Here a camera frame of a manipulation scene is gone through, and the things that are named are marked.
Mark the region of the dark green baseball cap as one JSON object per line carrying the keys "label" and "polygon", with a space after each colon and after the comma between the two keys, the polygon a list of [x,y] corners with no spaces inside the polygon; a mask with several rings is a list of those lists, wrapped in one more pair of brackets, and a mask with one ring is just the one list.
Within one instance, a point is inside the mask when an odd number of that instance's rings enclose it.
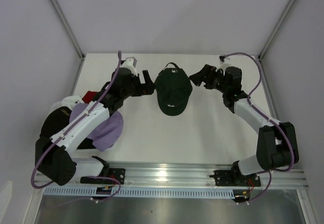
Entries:
{"label": "dark green baseball cap", "polygon": [[[178,72],[170,74],[170,68],[177,69]],[[158,106],[165,115],[178,116],[185,111],[192,93],[192,84],[182,68],[169,62],[158,73],[154,84]]]}

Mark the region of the red LA baseball cap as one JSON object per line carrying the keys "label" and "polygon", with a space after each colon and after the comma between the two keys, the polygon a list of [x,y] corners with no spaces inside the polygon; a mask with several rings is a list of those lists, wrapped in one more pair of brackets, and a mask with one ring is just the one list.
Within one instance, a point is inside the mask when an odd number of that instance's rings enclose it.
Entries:
{"label": "red LA baseball cap", "polygon": [[84,103],[90,103],[93,98],[97,95],[98,92],[96,91],[88,91],[82,98]]}

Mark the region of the lilac baseball cap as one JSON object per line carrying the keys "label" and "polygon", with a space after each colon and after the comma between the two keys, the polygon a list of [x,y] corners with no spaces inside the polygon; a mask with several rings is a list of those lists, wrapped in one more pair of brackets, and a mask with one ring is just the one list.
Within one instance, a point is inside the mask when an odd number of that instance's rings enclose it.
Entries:
{"label": "lilac baseball cap", "polygon": [[94,149],[85,150],[99,150],[101,152],[110,150],[121,136],[123,127],[123,116],[119,111],[116,111],[86,137],[93,141]]}

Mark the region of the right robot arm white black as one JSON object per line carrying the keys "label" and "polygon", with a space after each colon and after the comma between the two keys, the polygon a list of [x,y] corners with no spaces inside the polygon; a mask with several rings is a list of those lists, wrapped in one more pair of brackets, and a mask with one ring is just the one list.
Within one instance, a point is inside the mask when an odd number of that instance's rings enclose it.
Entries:
{"label": "right robot arm white black", "polygon": [[281,122],[261,111],[242,89],[242,70],[235,66],[225,69],[206,64],[190,75],[196,85],[222,93],[223,103],[233,114],[242,118],[257,133],[256,153],[236,161],[225,175],[212,176],[219,186],[247,186],[258,173],[289,171],[300,160],[296,130],[292,123]]}

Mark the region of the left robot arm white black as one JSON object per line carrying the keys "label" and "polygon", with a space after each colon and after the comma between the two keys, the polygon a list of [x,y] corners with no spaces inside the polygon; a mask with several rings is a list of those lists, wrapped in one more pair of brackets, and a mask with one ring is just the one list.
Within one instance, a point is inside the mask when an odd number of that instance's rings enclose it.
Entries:
{"label": "left robot arm white black", "polygon": [[147,70],[143,72],[144,82],[130,68],[117,68],[111,81],[98,92],[88,106],[65,128],[50,136],[41,136],[35,144],[35,167],[32,175],[40,172],[58,185],[65,185],[77,174],[85,177],[88,172],[97,183],[109,179],[109,170],[98,158],[85,160],[72,158],[78,146],[101,123],[110,118],[129,97],[151,95],[154,83]]}

